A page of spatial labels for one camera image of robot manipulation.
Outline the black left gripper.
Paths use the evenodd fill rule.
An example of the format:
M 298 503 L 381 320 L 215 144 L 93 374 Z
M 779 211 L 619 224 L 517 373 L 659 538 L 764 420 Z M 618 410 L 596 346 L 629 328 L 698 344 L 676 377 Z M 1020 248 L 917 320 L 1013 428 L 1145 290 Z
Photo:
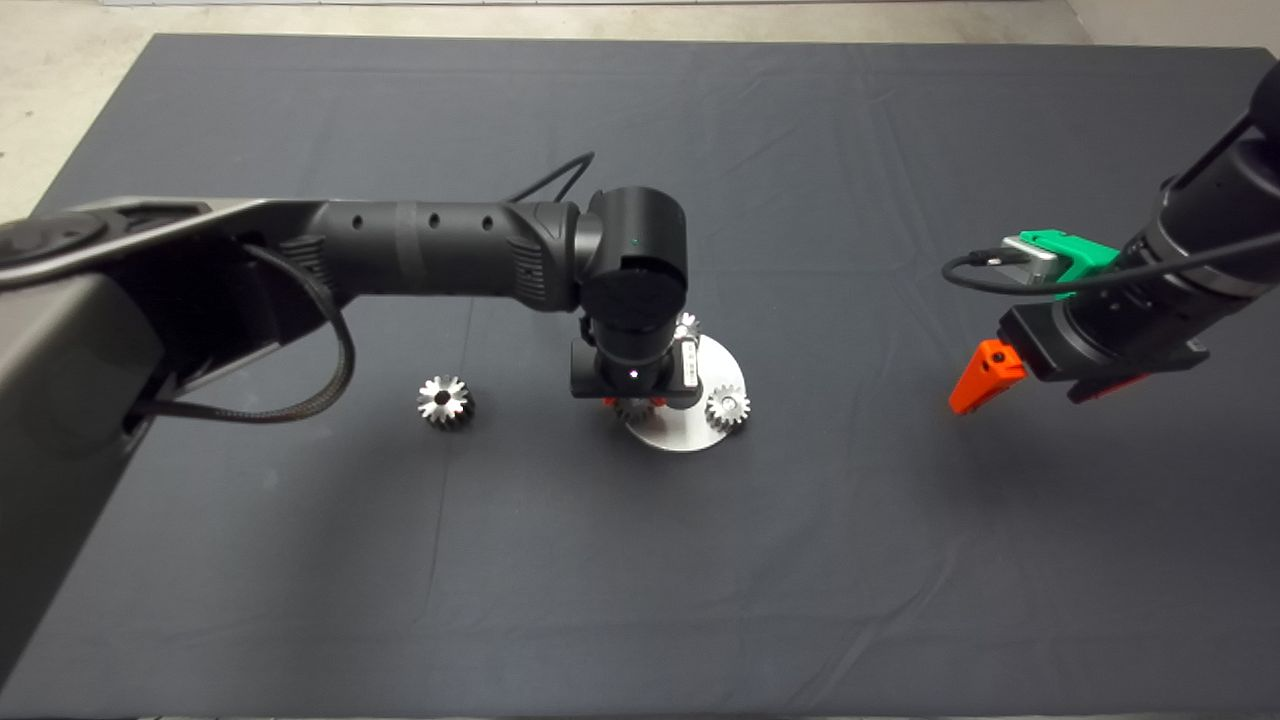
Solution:
M 616 407 L 623 398 L 646 400 L 654 407 L 689 407 L 701 396 L 698 342 L 675 340 L 649 363 L 623 363 L 573 340 L 570 392 L 576 398 L 603 398 L 605 407 Z

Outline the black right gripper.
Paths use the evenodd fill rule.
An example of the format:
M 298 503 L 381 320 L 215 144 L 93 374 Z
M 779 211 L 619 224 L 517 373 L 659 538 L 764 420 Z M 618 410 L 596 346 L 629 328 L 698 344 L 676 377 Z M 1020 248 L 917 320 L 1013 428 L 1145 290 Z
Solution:
M 1149 356 L 1103 350 L 1074 327 L 1064 302 L 1010 307 L 998 320 L 998 338 L 977 345 L 948 396 L 952 414 L 977 411 L 1024 380 L 1027 370 L 1041 382 L 1069 383 L 1068 400 L 1087 404 L 1151 375 L 1187 372 L 1210 359 L 1198 340 Z

